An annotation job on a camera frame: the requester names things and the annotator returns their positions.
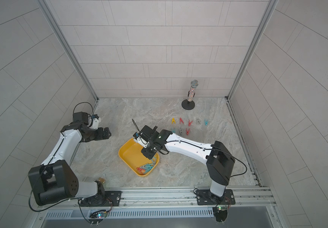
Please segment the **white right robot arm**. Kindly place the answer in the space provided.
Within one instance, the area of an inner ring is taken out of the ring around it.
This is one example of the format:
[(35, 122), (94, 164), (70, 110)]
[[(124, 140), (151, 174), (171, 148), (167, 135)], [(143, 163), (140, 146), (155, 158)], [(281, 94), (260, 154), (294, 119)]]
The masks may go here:
[(206, 165), (212, 180), (210, 192), (212, 196), (223, 197), (226, 186), (229, 185), (235, 164), (235, 157), (219, 141), (215, 143), (199, 143), (168, 131), (157, 132), (149, 130), (147, 133), (139, 132), (133, 135), (135, 142), (143, 149), (141, 153), (148, 159), (156, 153), (178, 153), (193, 158)]

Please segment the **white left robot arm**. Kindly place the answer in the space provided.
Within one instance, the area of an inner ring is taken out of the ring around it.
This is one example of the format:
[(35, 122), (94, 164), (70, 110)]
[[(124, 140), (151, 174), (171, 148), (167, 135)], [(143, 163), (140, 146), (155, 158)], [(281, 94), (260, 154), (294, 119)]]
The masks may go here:
[(80, 143), (109, 139), (109, 128), (91, 129), (83, 122), (65, 125), (50, 155), (30, 169), (28, 178), (31, 194), (37, 205), (59, 203), (66, 199), (80, 199), (84, 207), (103, 206), (107, 197), (100, 181), (79, 181), (70, 168)]

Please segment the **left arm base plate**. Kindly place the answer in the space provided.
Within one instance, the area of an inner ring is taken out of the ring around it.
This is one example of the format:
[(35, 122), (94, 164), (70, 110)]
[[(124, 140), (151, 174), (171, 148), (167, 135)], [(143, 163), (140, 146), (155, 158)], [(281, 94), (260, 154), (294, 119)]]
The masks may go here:
[(79, 200), (81, 207), (118, 207), (122, 191), (107, 191), (105, 195), (97, 194), (86, 199)]

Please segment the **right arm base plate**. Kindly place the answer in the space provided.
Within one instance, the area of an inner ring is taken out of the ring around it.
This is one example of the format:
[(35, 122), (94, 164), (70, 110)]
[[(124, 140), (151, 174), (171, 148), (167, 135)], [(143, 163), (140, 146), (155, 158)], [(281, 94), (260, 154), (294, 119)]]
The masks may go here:
[(235, 205), (236, 201), (234, 198), (233, 191), (230, 189), (225, 189), (221, 197), (212, 194), (210, 190), (200, 190), (195, 188), (193, 193), (197, 197), (198, 205)]

